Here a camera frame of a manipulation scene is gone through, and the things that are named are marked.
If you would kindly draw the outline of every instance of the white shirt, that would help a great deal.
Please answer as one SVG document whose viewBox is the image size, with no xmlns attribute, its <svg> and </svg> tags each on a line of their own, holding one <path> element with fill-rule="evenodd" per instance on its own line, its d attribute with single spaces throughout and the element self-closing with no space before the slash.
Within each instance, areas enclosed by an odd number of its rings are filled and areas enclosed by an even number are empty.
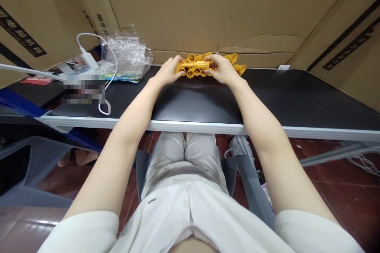
<svg viewBox="0 0 380 253">
<path fill-rule="evenodd" d="M 45 252 L 168 252 L 191 235 L 220 252 L 364 252 L 340 226 L 297 210 L 279 213 L 275 232 L 221 188 L 199 175 L 161 181 L 116 239 L 119 219 L 93 211 L 60 222 Z"/>
</svg>

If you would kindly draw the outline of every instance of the black tabletop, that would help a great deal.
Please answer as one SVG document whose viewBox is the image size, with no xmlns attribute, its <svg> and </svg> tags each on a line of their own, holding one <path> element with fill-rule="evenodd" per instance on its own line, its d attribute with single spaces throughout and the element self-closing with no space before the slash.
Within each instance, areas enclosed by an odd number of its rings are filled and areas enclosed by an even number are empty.
<svg viewBox="0 0 380 253">
<path fill-rule="evenodd" d="M 101 114 L 96 104 L 63 104 L 50 115 L 119 118 L 159 68 L 152 66 L 138 84 L 112 82 L 106 92 L 110 116 Z M 247 69 L 242 77 L 283 126 L 380 130 L 379 113 L 307 72 Z M 231 90 L 212 77 L 200 76 L 181 77 L 166 86 L 152 120 L 243 123 Z"/>
<path fill-rule="evenodd" d="M 8 89 L 43 108 L 51 100 L 63 95 L 63 82 L 53 80 L 47 85 L 16 82 L 9 85 Z"/>
</svg>

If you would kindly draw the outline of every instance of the white pants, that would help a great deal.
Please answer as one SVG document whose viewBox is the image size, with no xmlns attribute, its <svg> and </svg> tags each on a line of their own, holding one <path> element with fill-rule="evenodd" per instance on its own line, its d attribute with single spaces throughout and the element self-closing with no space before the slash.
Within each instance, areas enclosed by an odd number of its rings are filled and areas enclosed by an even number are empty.
<svg viewBox="0 0 380 253">
<path fill-rule="evenodd" d="M 152 153 L 141 198 L 162 179 L 180 174 L 199 174 L 228 194 L 214 134 L 162 132 Z"/>
</svg>

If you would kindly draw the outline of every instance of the cardboard wall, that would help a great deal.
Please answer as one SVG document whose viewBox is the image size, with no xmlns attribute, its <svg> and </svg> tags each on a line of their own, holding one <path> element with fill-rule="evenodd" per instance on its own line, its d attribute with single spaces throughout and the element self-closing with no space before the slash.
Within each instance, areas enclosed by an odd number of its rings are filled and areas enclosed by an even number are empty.
<svg viewBox="0 0 380 253">
<path fill-rule="evenodd" d="M 306 70 L 376 0 L 338 0 L 288 64 Z"/>
<path fill-rule="evenodd" d="M 311 73 L 380 112 L 380 7 Z"/>
<path fill-rule="evenodd" d="M 112 9 L 121 31 L 134 24 L 160 55 L 154 63 L 163 63 L 168 53 L 219 51 L 239 53 L 239 63 L 247 66 L 278 67 L 338 0 L 82 1 L 92 3 L 91 15 L 110 15 Z M 115 23 L 112 16 L 104 18 Z"/>
<path fill-rule="evenodd" d="M 0 0 L 0 6 L 0 42 L 36 70 L 49 69 L 80 54 L 76 35 L 94 33 L 80 0 Z M 99 40 L 83 37 L 81 44 L 92 49 Z M 0 72 L 0 88 L 25 75 Z"/>
</svg>

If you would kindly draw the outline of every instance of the yellow toy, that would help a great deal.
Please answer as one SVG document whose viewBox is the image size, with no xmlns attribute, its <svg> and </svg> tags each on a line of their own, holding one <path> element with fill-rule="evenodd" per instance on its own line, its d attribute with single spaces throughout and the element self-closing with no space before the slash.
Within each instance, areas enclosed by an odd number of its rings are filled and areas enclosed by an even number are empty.
<svg viewBox="0 0 380 253">
<path fill-rule="evenodd" d="M 186 75 L 186 77 L 189 79 L 194 78 L 194 76 L 199 76 L 199 75 L 201 77 L 211 76 L 210 74 L 205 73 L 205 70 L 210 68 L 210 64 L 213 63 L 212 60 L 211 61 L 203 60 L 206 56 L 209 56 L 211 54 L 212 52 L 203 53 L 201 55 L 195 55 L 193 53 L 190 53 L 187 56 L 187 58 L 183 60 L 183 63 L 178 62 L 175 68 L 175 73 L 184 71 L 185 73 L 182 76 Z M 236 72 L 239 74 L 239 76 L 241 76 L 244 73 L 245 69 L 247 68 L 246 65 L 234 64 L 238 60 L 237 53 L 225 55 L 224 57 L 227 58 L 231 62 L 232 66 L 234 67 Z M 211 69 L 215 71 L 218 70 L 217 67 L 212 67 Z"/>
</svg>

